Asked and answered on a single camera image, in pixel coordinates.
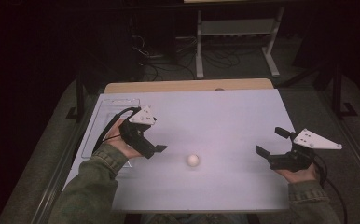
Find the floor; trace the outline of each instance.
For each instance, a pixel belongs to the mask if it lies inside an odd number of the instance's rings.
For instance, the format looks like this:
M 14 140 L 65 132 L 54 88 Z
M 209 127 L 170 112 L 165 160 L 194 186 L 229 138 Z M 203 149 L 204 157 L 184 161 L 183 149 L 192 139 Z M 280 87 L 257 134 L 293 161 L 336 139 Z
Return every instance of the floor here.
M 160 58 L 148 60 L 144 64 L 144 81 L 188 80 L 195 78 L 194 51 L 186 48 L 194 41 L 186 38 L 179 43 L 179 57 L 176 61 Z M 281 76 L 273 78 L 264 61 L 260 47 L 266 39 L 261 36 L 237 37 L 232 39 L 206 40 L 203 46 L 203 66 L 205 79 L 220 78 L 269 78 L 273 84 L 282 83 L 303 68 L 292 66 L 298 52 L 301 39 L 280 38 L 275 43 L 272 52 Z M 347 206 L 348 223 L 360 223 L 360 91 L 347 77 L 343 79 L 342 102 L 350 103 L 358 116 L 338 119 L 330 109 L 331 85 L 325 91 L 316 91 L 312 83 L 317 74 L 302 79 L 290 88 L 279 89 L 290 119 L 296 130 L 308 128 L 322 136 L 343 144 L 343 150 L 321 151 L 329 169 L 329 179 L 335 183 Z M 93 107 L 94 96 L 86 95 L 85 106 Z M 69 110 L 76 107 L 76 84 L 69 86 L 57 103 L 48 125 L 35 147 L 31 159 L 23 171 L 21 178 L 14 188 L 7 202 L 0 223 L 44 223 L 47 221 L 47 210 L 55 198 L 62 184 L 61 179 L 53 178 L 65 176 L 68 163 L 58 168 L 58 164 L 69 147 L 75 148 L 81 135 L 83 122 L 77 123 L 69 119 Z M 339 197 L 335 191 L 327 186 L 332 206 L 342 218 L 343 212 Z M 123 214 L 112 214 L 117 221 L 123 221 Z M 288 213 L 258 214 L 261 223 L 289 223 Z

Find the olive green jacket sleeve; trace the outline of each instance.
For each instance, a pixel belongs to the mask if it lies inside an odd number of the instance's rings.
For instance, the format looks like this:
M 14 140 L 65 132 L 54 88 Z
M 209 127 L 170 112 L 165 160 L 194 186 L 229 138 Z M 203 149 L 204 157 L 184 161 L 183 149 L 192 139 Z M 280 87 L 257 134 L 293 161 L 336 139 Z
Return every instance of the olive green jacket sleeve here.
M 49 223 L 107 223 L 118 182 L 118 171 L 128 159 L 116 148 L 102 144 L 55 203 Z
M 292 224 L 340 224 L 318 181 L 288 185 Z

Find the table surface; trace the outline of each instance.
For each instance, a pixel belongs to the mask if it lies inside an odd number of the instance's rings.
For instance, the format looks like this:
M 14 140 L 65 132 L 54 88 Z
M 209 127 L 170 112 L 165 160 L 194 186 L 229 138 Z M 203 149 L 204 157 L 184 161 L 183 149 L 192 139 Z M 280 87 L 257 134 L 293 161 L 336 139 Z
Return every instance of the table surface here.
M 185 91 L 179 90 L 182 85 Z M 212 91 L 217 88 L 227 91 Z M 290 131 L 293 126 L 279 92 L 267 79 L 110 84 L 86 131 L 91 142 L 100 134 L 91 132 L 93 125 L 102 129 L 104 122 L 98 125 L 97 120 L 108 120 L 97 118 L 107 99 L 138 99 L 141 105 L 151 105 L 158 120 L 145 137 L 154 145 L 168 146 L 149 160 L 132 159 L 132 167 L 121 169 L 114 210 L 255 213 L 288 208 L 285 180 L 256 154 L 256 145 L 272 154 L 291 148 L 290 141 L 274 134 L 277 126 Z M 86 139 L 68 181 L 87 160 L 82 158 Z M 187 165 L 190 154 L 200 157 L 200 165 Z

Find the ping pong ball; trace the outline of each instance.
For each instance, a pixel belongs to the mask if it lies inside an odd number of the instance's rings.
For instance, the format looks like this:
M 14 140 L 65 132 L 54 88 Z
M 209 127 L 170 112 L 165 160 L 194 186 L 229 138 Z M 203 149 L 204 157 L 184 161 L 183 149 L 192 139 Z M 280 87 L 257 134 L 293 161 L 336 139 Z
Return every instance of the ping pong ball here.
M 187 158 L 187 164 L 191 167 L 195 167 L 200 164 L 200 158 L 197 155 L 189 155 Z

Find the hand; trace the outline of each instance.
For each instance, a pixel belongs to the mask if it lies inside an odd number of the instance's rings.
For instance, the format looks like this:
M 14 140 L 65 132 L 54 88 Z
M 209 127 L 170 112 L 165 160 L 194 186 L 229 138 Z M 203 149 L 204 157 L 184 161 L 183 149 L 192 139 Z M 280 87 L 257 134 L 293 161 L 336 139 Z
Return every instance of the hand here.
M 124 154 L 128 159 L 133 157 L 142 157 L 142 155 L 133 149 L 132 147 L 128 146 L 124 140 L 121 138 L 121 133 L 119 132 L 119 125 L 124 121 L 124 119 L 119 119 L 117 122 L 111 127 L 110 131 L 105 136 L 104 142 L 110 144 L 111 146 L 118 149 L 122 154 Z
M 291 184 L 308 180 L 317 180 L 316 168 L 313 163 L 306 170 L 298 170 L 296 172 L 276 170 L 275 172 L 282 175 Z

